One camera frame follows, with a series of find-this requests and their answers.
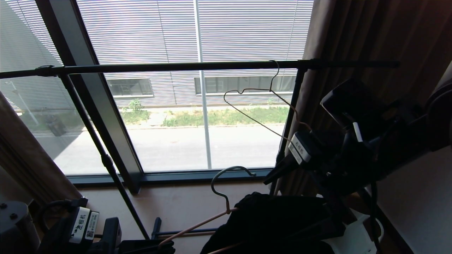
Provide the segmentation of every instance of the building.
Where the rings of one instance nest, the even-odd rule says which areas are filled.
[[[78,0],[80,12],[100,64],[267,61],[302,59],[312,1]],[[1,71],[61,65],[58,53],[33,0],[1,0]],[[196,20],[199,18],[200,34]],[[24,43],[28,52],[14,47]],[[228,90],[267,89],[275,70],[205,71],[207,105],[222,105]],[[201,104],[200,72],[172,71],[105,74],[119,108],[132,100],[144,107]],[[290,100],[295,70],[281,70],[273,88]],[[32,111],[61,110],[73,104],[57,78],[28,77],[2,84],[15,105]],[[277,102],[268,92],[231,95],[238,104]]]

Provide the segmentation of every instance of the building window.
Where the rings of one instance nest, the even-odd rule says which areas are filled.
[[[113,96],[152,95],[149,79],[107,80]]]
[[[206,78],[206,93],[217,94],[225,93],[230,90],[242,91],[245,88],[270,88],[271,76],[261,77],[218,77]],[[273,91],[292,92],[295,85],[295,76],[278,76],[273,80]],[[199,78],[195,78],[196,94],[201,94],[201,84]]]

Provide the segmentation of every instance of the white pole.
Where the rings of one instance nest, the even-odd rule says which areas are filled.
[[[193,10],[196,26],[196,42],[198,47],[198,62],[202,63],[202,41],[201,28],[199,26],[199,5],[198,0],[193,0]],[[199,71],[199,83],[201,85],[202,98],[202,116],[204,118],[204,135],[206,139],[207,169],[212,169],[212,158],[210,154],[210,138],[209,138],[209,119],[207,117],[207,101],[206,101],[206,82],[204,79],[204,71]]]
[[[14,83],[12,81],[7,81],[5,82],[7,84],[11,84],[13,86],[13,93],[17,94],[20,98],[20,100],[22,101],[22,103],[25,106],[25,109],[28,111],[28,113],[30,114],[31,118],[33,119],[33,121],[36,123],[36,125],[39,125],[38,120],[34,117],[33,113],[31,113],[30,109],[28,108],[27,104],[25,103],[24,99],[22,98],[22,96],[20,95],[19,91],[16,89],[16,86],[14,85]]]

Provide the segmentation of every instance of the brown curtain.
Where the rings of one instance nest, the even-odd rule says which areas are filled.
[[[308,71],[297,102],[300,120],[317,130],[339,128],[319,103],[351,77],[362,80],[385,103],[410,96],[423,105],[451,63],[451,45],[450,1],[315,0],[304,59],[399,60],[401,66]],[[290,137],[298,129],[292,122]],[[315,194],[302,169],[281,178],[277,190]]]
[[[82,195],[0,92],[0,165],[40,205]]]

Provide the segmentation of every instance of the pavement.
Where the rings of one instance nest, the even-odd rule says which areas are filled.
[[[283,124],[269,128],[282,133]],[[207,169],[203,127],[130,129],[145,172]],[[280,137],[262,126],[209,127],[212,168],[272,167]],[[36,136],[66,175],[107,174],[88,132]]]

